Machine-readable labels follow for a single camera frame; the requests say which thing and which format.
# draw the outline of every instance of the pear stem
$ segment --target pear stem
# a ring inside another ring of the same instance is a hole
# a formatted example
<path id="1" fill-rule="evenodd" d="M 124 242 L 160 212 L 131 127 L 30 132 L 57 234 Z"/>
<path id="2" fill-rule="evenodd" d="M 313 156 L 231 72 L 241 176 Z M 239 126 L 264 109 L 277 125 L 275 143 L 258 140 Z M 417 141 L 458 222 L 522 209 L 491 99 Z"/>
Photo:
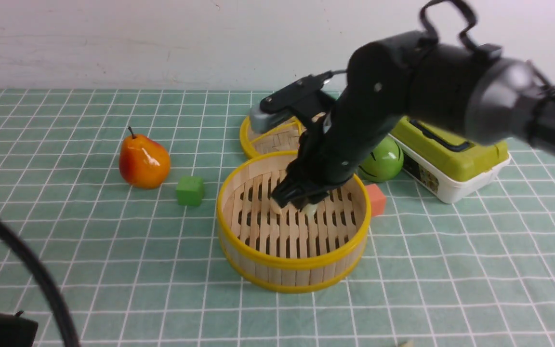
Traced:
<path id="1" fill-rule="evenodd" d="M 128 130 L 130 130 L 130 134 L 132 134 L 132 138 L 136 138 L 136 135 L 134 135 L 134 132 L 132 131 L 132 127 L 128 127 Z"/>

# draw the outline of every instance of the green ball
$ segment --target green ball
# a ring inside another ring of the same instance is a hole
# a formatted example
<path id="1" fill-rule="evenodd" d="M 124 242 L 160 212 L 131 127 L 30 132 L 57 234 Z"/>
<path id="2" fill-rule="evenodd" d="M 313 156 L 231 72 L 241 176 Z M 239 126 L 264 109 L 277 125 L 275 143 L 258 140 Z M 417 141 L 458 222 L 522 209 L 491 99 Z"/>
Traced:
<path id="1" fill-rule="evenodd" d="M 404 153 L 387 136 L 359 165 L 359 175 L 372 182 L 386 182 L 397 176 L 403 165 Z"/>

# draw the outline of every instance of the white wall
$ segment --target white wall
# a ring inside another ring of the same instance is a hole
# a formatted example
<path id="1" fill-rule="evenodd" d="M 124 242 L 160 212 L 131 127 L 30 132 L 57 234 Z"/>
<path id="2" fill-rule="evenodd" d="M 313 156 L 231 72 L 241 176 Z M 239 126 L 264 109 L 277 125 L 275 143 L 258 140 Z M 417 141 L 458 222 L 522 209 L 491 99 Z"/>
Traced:
<path id="1" fill-rule="evenodd" d="M 426 2 L 0 0 L 0 88 L 271 90 L 344 68 L 366 42 L 420 29 Z M 477 42 L 533 59 L 555 81 L 555 0 L 470 2 Z M 429 13 L 456 43 L 464 22 L 453 6 Z"/>

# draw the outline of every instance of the yellow rim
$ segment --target yellow rim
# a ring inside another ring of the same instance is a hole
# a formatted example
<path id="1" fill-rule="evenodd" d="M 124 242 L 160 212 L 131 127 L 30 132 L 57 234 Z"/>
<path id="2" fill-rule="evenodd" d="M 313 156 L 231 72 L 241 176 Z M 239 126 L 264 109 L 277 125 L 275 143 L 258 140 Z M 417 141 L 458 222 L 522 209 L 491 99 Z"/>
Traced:
<path id="1" fill-rule="evenodd" d="M 241 127 L 239 128 L 239 142 L 241 143 L 241 148 L 247 158 L 254 158 L 258 156 L 258 152 L 251 145 L 251 141 L 247 138 L 247 129 L 250 127 L 250 117 L 245 117 Z"/>
<path id="2" fill-rule="evenodd" d="M 301 125 L 301 122 L 296 118 L 293 120 L 293 122 L 297 124 L 297 129 L 299 130 L 299 134 L 302 134 L 303 126 Z M 285 122 L 284 124 L 271 129 L 271 131 L 261 134 L 259 137 L 255 138 L 254 140 L 250 140 L 247 137 L 247 132 L 250 128 L 250 117 L 249 116 L 245 117 L 245 119 L 241 123 L 241 127 L 239 128 L 239 142 L 241 143 L 241 148 L 243 149 L 245 156 L 248 159 L 260 156 L 261 154 L 258 151 L 256 151 L 253 143 L 267 136 L 271 136 L 274 132 L 277 132 L 279 130 L 282 130 L 283 128 L 291 127 L 291 126 L 292 124 L 290 122 Z"/>
<path id="3" fill-rule="evenodd" d="M 339 283 L 339 281 L 345 279 L 346 276 L 350 275 L 350 273 L 353 272 L 353 270 L 355 270 L 355 268 L 357 267 L 357 264 L 359 264 L 359 261 L 361 261 L 361 257 L 363 257 L 366 241 L 367 241 L 366 239 L 363 239 L 363 248 L 361 249 L 361 254 L 357 255 L 357 258 L 352 263 L 352 265 L 349 266 L 341 275 L 337 277 L 333 277 L 333 279 L 330 279 L 329 281 L 324 281 L 315 285 L 307 285 L 307 286 L 276 285 L 276 284 L 258 279 L 250 274 L 247 274 L 247 272 L 245 272 L 240 266 L 235 264 L 235 262 L 230 257 L 230 255 L 226 252 L 222 239 L 220 239 L 220 248 L 222 248 L 224 257 L 227 259 L 229 264 L 231 264 L 231 266 L 235 269 L 235 271 L 247 281 L 261 288 L 264 288 L 266 290 L 271 290 L 272 292 L 278 292 L 278 293 L 284 293 L 284 294 L 302 294 L 302 293 L 317 292 L 319 290 L 329 288 L 330 286 L 333 286 Z"/>
<path id="4" fill-rule="evenodd" d="M 370 206 L 370 196 L 368 196 L 368 191 L 365 189 L 365 185 L 359 179 L 357 175 L 354 175 L 354 180 L 357 183 L 359 189 L 363 193 L 363 197 L 365 200 L 365 217 L 363 222 L 361 223 L 361 227 L 355 234 L 355 236 L 346 242 L 344 246 L 338 248 L 335 251 L 324 255 L 318 255 L 317 257 L 307 258 L 307 259 L 286 259 L 280 257 L 273 257 L 268 254 L 261 253 L 260 251 L 254 250 L 253 248 L 249 248 L 244 242 L 240 239 L 235 237 L 235 235 L 230 231 L 228 228 L 228 224 L 225 220 L 224 214 L 220 206 L 222 206 L 222 199 L 224 194 L 224 188 L 229 185 L 231 180 L 235 175 L 237 175 L 240 171 L 242 171 L 247 165 L 250 165 L 254 162 L 265 160 L 267 158 L 276 157 L 276 156 L 296 156 L 297 151 L 280 151 L 280 152 L 272 152 L 268 154 L 263 154 L 261 156 L 252 158 L 248 160 L 240 167 L 237 167 L 231 174 L 226 178 L 222 187 L 220 187 L 220 194 L 218 194 L 218 201 L 216 203 L 216 214 L 218 215 L 218 222 L 220 223 L 220 227 L 222 227 L 223 234 L 228 239 L 231 245 L 238 250 L 238 252 L 245 257 L 248 257 L 253 262 L 258 264 L 262 264 L 265 266 L 270 267 L 277 267 L 283 270 L 307 270 L 311 268 L 323 267 L 329 264 L 333 264 L 334 262 L 338 261 L 346 257 L 346 255 L 350 254 L 352 250 L 354 250 L 366 237 L 368 228 L 370 227 L 370 220 L 371 220 L 371 206 Z"/>

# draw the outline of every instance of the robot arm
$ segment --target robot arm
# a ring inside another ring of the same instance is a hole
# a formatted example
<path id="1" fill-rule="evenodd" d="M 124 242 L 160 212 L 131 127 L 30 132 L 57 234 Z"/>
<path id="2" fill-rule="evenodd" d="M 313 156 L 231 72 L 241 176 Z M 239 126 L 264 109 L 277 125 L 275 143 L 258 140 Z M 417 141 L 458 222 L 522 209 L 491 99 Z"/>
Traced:
<path id="1" fill-rule="evenodd" d="M 265 133 L 296 116 L 306 131 L 297 158 L 272 198 L 280 207 L 314 205 L 345 184 L 404 115 L 480 145 L 515 137 L 555 155 L 555 86 L 530 62 L 502 57 L 495 44 L 468 37 L 476 18 L 462 0 L 450 0 L 469 22 L 463 48 L 441 44 L 425 9 L 425 31 L 410 31 L 357 49 L 338 99 L 321 91 L 333 72 L 304 77 L 268 96 L 251 112 Z M 312 118 L 324 115 L 317 121 Z"/>

